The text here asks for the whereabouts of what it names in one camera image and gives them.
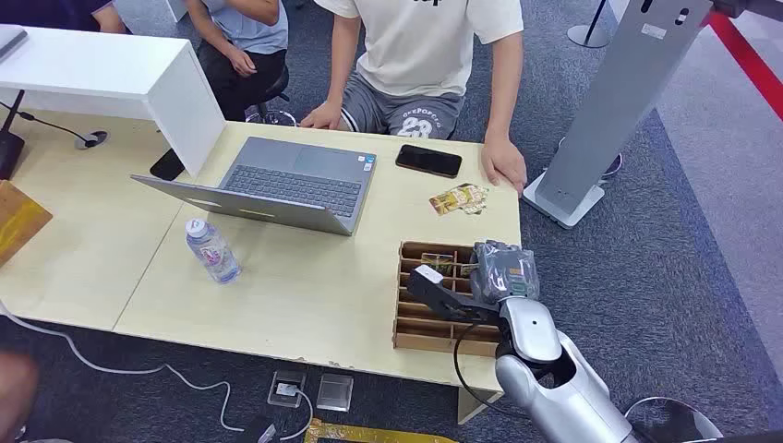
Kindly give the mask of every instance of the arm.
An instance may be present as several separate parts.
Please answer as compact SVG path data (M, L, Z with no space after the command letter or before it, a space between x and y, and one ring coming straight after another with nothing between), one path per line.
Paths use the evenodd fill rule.
M227 0L243 16L250 17L267 26L274 26L280 18L278 0Z
M190 21L193 22L201 38L225 55L231 61L234 71L242 77L249 77L256 73L256 66L253 65L250 56L225 38L220 28L212 21L210 12L201 0L187 0L187 13L190 14Z
M123 23L120 15L117 14L117 10L111 3L93 12L92 16L98 22L98 25L101 26L101 32L126 33L125 23Z
M326 96L326 102L302 120L303 127L336 129L340 124L343 92L345 84L348 82L348 75L354 65L361 27L362 19L360 17L345 18L337 14L334 15L334 26L331 30L329 93Z
M509 139L509 131L522 78L522 60L521 32L492 43L492 105L481 156L493 184L503 175L518 192L527 183L527 172L522 154Z
M359 17L334 16L334 27L331 30L331 79L327 102L343 105L343 91L354 65L361 27L362 19Z

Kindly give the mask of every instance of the grey display stand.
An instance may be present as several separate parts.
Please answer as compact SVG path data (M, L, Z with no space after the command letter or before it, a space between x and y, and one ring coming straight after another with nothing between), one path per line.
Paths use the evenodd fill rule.
M547 171L524 201L572 228L604 196L598 186L705 24L709 0L631 0Z

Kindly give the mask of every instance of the grey carpet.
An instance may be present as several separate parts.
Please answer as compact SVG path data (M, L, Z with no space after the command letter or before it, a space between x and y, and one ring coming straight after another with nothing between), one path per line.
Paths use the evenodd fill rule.
M118 0L120 10L128 3ZM524 81L512 127L533 178L551 159L603 53L577 47L564 36L572 24L589 19L596 2L522 3ZM607 16L600 26L612 29ZM129 25L143 34L144 17L137 17ZM328 86L331 20L313 5L302 11L289 8L289 17L288 92L293 101L275 106L301 117L323 100ZM187 22L177 27L186 28ZM476 49L457 139L480 140L487 118L489 51ZM522 237L536 251L542 301L606 380L621 408L641 397L667 395L695 405L729 435L783 427L783 389L657 113L644 121L625 153L627 162L607 186L608 197L574 230L563 231L521 205ZM167 361L197 382L230 380L235 396L227 420L232 425L265 413L284 421L286 430L295 428L303 411L293 417L289 410L265 403L271 373L305 368L307 392L314 395L323 371L68 330L76 333L88 357L106 365L149 367ZM28 333L5 320L0 320L0 346L32 353L42 364L41 397L30 419L32 437L67 437L77 443L233 439L216 422L221 393L192 391L170 375L95 374L76 362L61 340ZM457 426L454 388L355 377L352 411L318 412L318 417L463 442L541 441L526 420L498 413ZM398 398L404 402L397 403Z

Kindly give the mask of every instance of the laptop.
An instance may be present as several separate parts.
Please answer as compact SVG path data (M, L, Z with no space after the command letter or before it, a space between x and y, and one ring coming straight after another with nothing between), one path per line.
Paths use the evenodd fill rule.
M208 212L352 235L376 156L248 138L218 188L131 178Z

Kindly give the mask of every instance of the bottle cap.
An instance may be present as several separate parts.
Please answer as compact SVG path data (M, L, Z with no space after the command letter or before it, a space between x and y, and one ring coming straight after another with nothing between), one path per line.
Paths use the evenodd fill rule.
M207 234L207 223L203 219L191 219L185 225L185 231L193 238L201 238Z

